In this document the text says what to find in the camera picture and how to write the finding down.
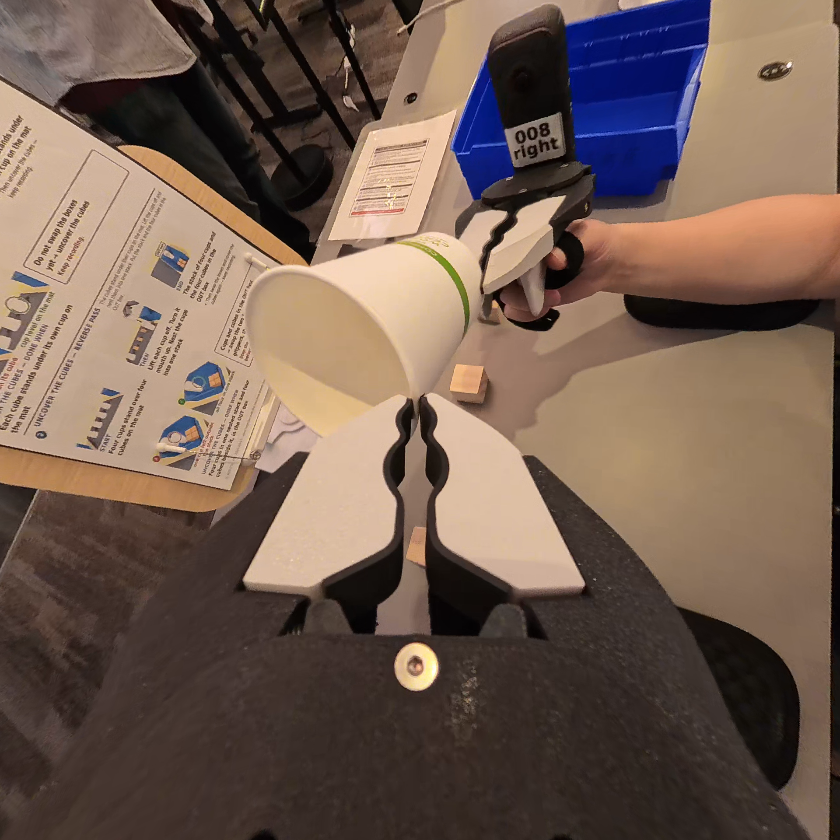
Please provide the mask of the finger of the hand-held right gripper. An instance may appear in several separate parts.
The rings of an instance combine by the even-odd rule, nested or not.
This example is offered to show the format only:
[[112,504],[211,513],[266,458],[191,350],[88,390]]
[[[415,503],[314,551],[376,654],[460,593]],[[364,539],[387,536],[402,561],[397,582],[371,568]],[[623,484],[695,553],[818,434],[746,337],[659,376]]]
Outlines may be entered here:
[[510,208],[470,204],[455,221],[455,237],[468,249],[492,249],[498,245],[516,212]]
[[484,294],[492,294],[517,280],[551,251],[551,222],[565,202],[566,196],[545,197],[514,213],[512,226],[498,244],[490,247],[481,283]]

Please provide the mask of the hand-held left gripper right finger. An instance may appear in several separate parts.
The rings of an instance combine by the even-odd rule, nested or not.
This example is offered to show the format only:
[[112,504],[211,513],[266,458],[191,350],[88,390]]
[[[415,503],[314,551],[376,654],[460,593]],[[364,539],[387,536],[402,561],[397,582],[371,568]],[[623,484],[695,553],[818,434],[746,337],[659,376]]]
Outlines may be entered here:
[[429,591],[444,601],[578,595],[584,578],[517,447],[440,395],[421,399]]

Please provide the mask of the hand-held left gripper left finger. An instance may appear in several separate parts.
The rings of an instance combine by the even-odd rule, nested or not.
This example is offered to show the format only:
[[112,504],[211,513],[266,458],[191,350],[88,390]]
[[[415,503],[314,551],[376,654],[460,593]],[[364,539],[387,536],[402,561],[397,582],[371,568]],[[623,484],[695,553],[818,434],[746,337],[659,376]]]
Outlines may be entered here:
[[308,599],[386,599],[396,590],[414,407],[395,395],[315,445],[245,573],[247,590]]

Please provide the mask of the blue plastic bin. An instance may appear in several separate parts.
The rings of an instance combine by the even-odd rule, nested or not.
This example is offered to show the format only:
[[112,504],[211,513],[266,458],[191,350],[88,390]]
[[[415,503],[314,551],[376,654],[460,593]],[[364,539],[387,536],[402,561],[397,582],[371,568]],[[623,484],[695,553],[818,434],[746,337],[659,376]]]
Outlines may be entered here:
[[[710,2],[682,1],[564,22],[574,148],[595,175],[597,196],[648,196],[675,177],[710,15]],[[487,53],[451,143],[474,198],[513,174]]]

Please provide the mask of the white paper cup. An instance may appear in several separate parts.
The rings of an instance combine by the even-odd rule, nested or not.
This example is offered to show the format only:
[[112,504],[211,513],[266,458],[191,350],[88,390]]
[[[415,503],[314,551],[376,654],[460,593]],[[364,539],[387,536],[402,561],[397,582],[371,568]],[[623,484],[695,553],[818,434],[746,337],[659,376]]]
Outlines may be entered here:
[[439,233],[268,269],[248,294],[248,345],[283,405],[327,437],[434,389],[476,319],[480,283],[478,257]]

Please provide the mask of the person's right forearm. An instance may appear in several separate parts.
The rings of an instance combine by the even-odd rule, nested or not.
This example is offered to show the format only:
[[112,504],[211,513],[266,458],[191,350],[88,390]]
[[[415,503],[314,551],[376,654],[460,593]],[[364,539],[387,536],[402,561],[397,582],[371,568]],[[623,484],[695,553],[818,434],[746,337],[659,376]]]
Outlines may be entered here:
[[604,291],[720,305],[838,298],[838,195],[773,196],[612,228]]

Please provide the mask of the person's right hand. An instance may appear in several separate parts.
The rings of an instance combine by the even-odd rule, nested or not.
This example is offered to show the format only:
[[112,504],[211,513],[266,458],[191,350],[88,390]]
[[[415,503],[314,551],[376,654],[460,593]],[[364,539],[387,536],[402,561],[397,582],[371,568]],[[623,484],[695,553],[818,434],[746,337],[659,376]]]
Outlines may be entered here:
[[530,311],[520,282],[511,283],[502,289],[499,304],[501,313],[508,321],[532,322],[560,306],[608,290],[614,269],[620,263],[623,226],[592,219],[577,220],[570,225],[569,233],[581,242],[584,250],[579,274],[561,289],[545,290],[542,309],[538,314]]

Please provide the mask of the paper sheet in plastic sleeve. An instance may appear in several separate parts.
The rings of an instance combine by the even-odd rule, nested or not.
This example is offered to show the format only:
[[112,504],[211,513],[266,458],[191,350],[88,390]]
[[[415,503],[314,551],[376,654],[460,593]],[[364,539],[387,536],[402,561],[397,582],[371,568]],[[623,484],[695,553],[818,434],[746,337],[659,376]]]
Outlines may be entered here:
[[418,232],[449,145],[456,110],[369,133],[328,228],[329,241]]

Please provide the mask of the black wrist rest pad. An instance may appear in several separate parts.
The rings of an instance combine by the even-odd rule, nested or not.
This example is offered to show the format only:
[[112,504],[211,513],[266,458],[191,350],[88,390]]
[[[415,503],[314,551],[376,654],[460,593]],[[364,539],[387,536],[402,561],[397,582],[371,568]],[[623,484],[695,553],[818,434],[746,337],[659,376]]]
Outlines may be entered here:
[[626,312],[659,329],[767,332],[786,329],[809,318],[819,301],[772,301],[716,304],[625,295]]
[[680,608],[729,715],[773,788],[790,781],[800,747],[801,704],[792,672],[769,645],[717,618]]

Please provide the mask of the printed instruction sheet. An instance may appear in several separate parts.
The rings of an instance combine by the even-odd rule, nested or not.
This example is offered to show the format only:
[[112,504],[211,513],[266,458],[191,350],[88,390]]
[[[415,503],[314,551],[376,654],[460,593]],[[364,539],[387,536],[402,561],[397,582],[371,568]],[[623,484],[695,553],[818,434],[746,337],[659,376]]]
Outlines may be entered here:
[[271,406],[245,328],[277,262],[2,82],[2,446],[232,489]]

